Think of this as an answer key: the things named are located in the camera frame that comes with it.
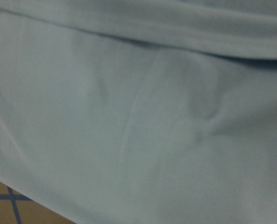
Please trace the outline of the light blue t-shirt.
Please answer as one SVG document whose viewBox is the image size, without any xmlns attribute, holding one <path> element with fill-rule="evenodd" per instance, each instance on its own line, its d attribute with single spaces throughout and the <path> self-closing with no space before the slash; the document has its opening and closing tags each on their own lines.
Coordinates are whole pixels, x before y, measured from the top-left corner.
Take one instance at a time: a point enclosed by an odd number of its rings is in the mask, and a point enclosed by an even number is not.
<svg viewBox="0 0 277 224">
<path fill-rule="evenodd" d="M 277 224 L 277 0 L 0 0 L 0 181 L 78 224 Z"/>
</svg>

